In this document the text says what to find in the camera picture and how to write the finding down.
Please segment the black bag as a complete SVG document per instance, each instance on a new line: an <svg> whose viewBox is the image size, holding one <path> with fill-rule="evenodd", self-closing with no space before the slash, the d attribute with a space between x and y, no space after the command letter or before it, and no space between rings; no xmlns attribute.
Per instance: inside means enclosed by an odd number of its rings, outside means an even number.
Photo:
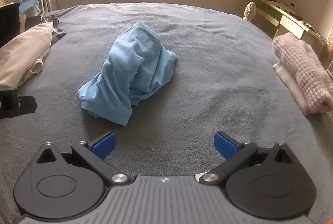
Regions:
<svg viewBox="0 0 333 224"><path fill-rule="evenodd" d="M20 34L19 6L19 3L15 3L0 9L0 47Z"/></svg>

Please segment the wooden desk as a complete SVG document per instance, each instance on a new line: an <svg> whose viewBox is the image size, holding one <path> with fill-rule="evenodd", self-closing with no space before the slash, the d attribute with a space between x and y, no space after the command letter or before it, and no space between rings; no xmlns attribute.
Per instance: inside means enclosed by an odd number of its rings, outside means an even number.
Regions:
<svg viewBox="0 0 333 224"><path fill-rule="evenodd" d="M332 45L310 24L298 20L295 14L288 13L277 7L272 1L253 0L257 10L253 20L271 38L290 32L297 39L303 40L315 51L319 60L325 64L332 59Z"/></svg>

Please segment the dark grey garment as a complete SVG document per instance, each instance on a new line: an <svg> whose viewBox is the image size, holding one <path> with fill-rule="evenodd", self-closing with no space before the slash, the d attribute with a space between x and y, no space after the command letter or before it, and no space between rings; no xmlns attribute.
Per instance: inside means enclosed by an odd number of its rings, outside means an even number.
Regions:
<svg viewBox="0 0 333 224"><path fill-rule="evenodd" d="M43 17L42 22L53 22L51 46L66 35L66 33L59 27L59 18L56 15L45 16Z"/></svg>

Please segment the grey bed blanket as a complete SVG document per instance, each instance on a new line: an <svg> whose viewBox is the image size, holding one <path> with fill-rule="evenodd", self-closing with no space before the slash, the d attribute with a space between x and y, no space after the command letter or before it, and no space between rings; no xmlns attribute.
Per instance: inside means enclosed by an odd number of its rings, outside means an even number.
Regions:
<svg viewBox="0 0 333 224"><path fill-rule="evenodd" d="M110 131L117 145L108 162L129 176L192 175L219 165L218 131L261 147L284 141L316 186L310 218L332 218L332 116L303 115L273 68L277 57L263 31L235 15L176 4L81 5L58 17L66 35L18 90L34 96L36 112L1 121L1 223L20 218L12 190L44 142L61 149ZM138 21L177 60L170 82L120 126L83 110L78 90Z"/></svg>

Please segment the carved cream bedpost finial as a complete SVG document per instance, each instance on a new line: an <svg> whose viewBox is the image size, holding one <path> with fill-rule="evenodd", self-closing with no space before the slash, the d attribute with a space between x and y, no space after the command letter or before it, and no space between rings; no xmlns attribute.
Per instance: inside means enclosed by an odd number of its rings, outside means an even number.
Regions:
<svg viewBox="0 0 333 224"><path fill-rule="evenodd" d="M249 2L244 9L244 20L247 20L249 22L252 22L252 20L256 16L257 6L254 2Z"/></svg>

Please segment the folded cream garment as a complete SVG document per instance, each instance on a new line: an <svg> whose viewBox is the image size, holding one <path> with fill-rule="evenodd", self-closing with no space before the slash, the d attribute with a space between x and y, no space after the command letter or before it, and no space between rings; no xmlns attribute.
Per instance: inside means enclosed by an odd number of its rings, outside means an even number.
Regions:
<svg viewBox="0 0 333 224"><path fill-rule="evenodd" d="M38 24L1 47L1 91L17 89L43 70L53 22Z"/></svg>

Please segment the light blue t-shirt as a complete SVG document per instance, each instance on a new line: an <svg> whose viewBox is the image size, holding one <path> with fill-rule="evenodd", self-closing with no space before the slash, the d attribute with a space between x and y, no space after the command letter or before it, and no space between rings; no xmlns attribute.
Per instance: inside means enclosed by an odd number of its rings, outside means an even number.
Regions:
<svg viewBox="0 0 333 224"><path fill-rule="evenodd" d="M78 90L90 115L126 126L132 107L170 82L177 56L159 35L136 22L117 37L101 71Z"/></svg>

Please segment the folded pink checked garment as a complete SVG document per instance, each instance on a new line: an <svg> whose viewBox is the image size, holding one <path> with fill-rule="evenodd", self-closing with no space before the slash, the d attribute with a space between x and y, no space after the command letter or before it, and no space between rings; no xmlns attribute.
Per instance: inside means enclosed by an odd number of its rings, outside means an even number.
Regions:
<svg viewBox="0 0 333 224"><path fill-rule="evenodd" d="M272 49L295 78L311 111L317 111L324 103L332 106L332 78L311 45L287 33L273 40Z"/></svg>

